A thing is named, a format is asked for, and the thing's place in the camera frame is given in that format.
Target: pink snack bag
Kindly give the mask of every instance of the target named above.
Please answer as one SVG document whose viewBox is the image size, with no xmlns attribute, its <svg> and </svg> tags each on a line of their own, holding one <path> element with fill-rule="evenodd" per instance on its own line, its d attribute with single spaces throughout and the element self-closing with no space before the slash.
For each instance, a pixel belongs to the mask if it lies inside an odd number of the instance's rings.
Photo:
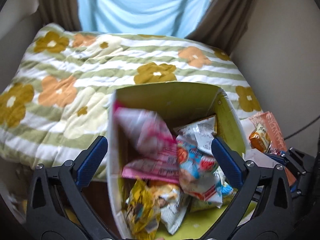
<svg viewBox="0 0 320 240">
<path fill-rule="evenodd" d="M 122 107 L 116 102 L 115 121 L 145 158 L 124 166 L 122 177 L 179 183 L 177 145 L 166 123 L 155 112 Z"/>
</svg>

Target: box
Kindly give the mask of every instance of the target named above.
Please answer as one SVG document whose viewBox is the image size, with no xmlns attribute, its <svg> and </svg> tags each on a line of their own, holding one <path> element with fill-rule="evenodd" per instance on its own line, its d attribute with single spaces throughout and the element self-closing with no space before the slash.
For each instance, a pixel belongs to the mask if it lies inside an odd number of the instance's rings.
<svg viewBox="0 0 320 240">
<path fill-rule="evenodd" d="M 121 173 L 123 166 L 136 158 L 138 153 L 129 144 L 123 131 L 112 121 L 115 100 L 119 100 L 128 108 L 157 112 L 170 129 L 216 114 L 218 136 L 222 137 L 240 156 L 249 149 L 240 120 L 225 91 L 218 86 L 204 83 L 163 82 L 115 90 L 109 109 L 107 181 L 112 213 L 123 239 L 132 238 L 122 209 L 134 181 L 122 179 Z M 165 227 L 160 224 L 156 237 L 164 237 L 166 240 L 200 238 L 225 208 L 187 214 L 181 227 L 173 236 L 169 235 Z"/>
</svg>

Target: metal screw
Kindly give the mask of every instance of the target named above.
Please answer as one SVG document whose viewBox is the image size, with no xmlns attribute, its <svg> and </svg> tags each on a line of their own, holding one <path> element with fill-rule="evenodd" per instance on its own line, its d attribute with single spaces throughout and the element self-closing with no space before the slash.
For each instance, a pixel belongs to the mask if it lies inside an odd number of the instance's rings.
<svg viewBox="0 0 320 240">
<path fill-rule="evenodd" d="M 248 167 L 253 167 L 254 166 L 254 162 L 253 161 L 247 161 L 245 163 Z"/>
<path fill-rule="evenodd" d="M 276 165 L 276 168 L 277 168 L 279 171 L 282 171 L 282 170 L 283 170 L 283 166 L 280 165 L 280 164 L 277 164 L 277 165 Z"/>
<path fill-rule="evenodd" d="M 42 163 L 39 163 L 37 166 L 36 166 L 36 169 L 37 170 L 41 170 L 43 168 L 43 164 Z"/>
<path fill-rule="evenodd" d="M 72 160 L 67 160 L 67 161 L 64 162 L 65 166 L 71 166 L 72 164 L 73 164 Z"/>
</svg>

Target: light blue sheer fabric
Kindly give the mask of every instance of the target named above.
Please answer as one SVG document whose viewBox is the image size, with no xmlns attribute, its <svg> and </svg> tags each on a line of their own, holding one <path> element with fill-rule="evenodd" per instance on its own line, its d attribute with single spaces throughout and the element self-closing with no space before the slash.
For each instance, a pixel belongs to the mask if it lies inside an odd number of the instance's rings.
<svg viewBox="0 0 320 240">
<path fill-rule="evenodd" d="M 84 31 L 166 35 L 193 31 L 210 0 L 78 0 Z"/>
</svg>

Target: mattress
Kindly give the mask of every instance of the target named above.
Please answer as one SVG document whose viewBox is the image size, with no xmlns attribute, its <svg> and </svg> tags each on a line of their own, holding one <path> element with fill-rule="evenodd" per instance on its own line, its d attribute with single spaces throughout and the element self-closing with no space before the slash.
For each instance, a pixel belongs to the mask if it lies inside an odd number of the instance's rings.
<svg viewBox="0 0 320 240">
<path fill-rule="evenodd" d="M 33 169 L 74 160 L 98 135 L 106 135 L 115 89 L 170 81 L 222 87 L 240 119 L 261 111 L 251 87 L 220 49 L 175 37 L 44 26 L 0 96 L 0 155 Z M 94 178 L 106 181 L 106 158 Z"/>
</svg>

